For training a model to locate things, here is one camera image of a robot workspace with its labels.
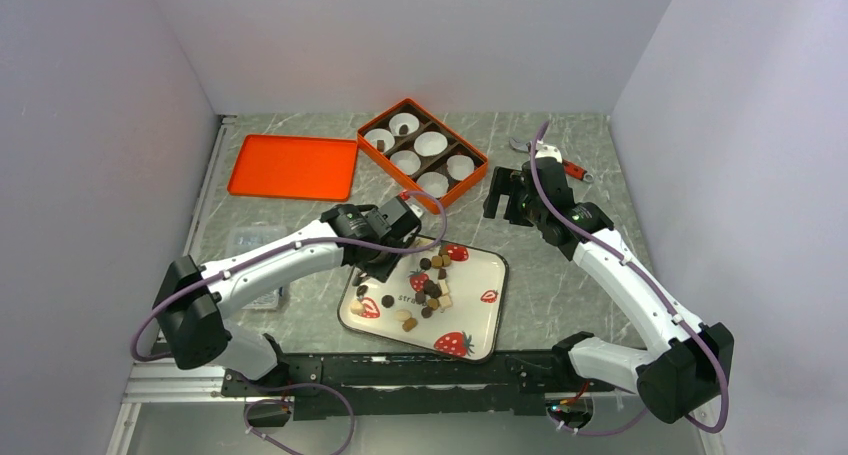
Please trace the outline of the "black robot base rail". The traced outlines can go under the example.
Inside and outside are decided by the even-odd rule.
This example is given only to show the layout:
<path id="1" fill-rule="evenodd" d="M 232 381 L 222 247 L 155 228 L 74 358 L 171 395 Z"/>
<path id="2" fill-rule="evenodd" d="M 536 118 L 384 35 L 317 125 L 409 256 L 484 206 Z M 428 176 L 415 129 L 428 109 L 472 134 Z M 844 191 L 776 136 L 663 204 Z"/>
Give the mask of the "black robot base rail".
<path id="1" fill-rule="evenodd" d="M 509 412 L 539 416 L 548 406 L 576 397 L 583 407 L 611 385 L 570 372 L 548 349 L 497 350 L 480 363 L 435 353 L 289 353 L 287 373 L 248 385 L 233 370 L 225 372 L 225 398 L 255 399 L 283 395 L 297 421 L 342 416 L 344 405 L 329 386 L 352 405 L 355 414 L 406 415 Z"/>

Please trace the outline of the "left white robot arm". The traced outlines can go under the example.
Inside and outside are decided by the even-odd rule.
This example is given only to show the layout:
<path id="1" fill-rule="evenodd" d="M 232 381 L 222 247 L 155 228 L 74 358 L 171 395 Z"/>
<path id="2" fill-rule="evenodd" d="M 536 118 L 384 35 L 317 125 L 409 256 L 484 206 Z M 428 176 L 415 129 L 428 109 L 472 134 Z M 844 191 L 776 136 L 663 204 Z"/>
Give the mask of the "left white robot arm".
<path id="1" fill-rule="evenodd" d="M 260 296 L 343 266 L 384 281 L 410 253 L 423 211 L 397 196 L 381 206 L 339 204 L 291 234 L 243 254 L 198 264 L 172 262 L 155 319 L 181 370 L 217 365 L 240 373 L 264 395 L 279 392 L 288 365 L 273 336 L 232 322 Z"/>

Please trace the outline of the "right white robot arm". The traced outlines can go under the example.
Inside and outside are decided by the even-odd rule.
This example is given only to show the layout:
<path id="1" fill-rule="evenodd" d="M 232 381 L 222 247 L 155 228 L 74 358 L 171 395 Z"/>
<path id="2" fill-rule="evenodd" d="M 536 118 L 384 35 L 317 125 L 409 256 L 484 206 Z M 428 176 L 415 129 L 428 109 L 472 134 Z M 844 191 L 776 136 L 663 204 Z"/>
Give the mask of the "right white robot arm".
<path id="1" fill-rule="evenodd" d="M 718 399 L 715 425 L 725 424 L 734 337 L 722 323 L 706 325 L 661 286 L 633 255 L 611 218 L 591 202 L 576 202 L 562 164 L 533 158 L 521 169 L 498 167 L 483 204 L 493 218 L 500 198 L 504 218 L 533 227 L 542 239 L 593 279 L 627 316 L 645 346 L 605 342 L 589 332 L 571 335 L 552 348 L 551 376 L 574 390 L 586 380 L 605 382 L 638 395 L 658 420 L 691 419 L 696 409 Z"/>

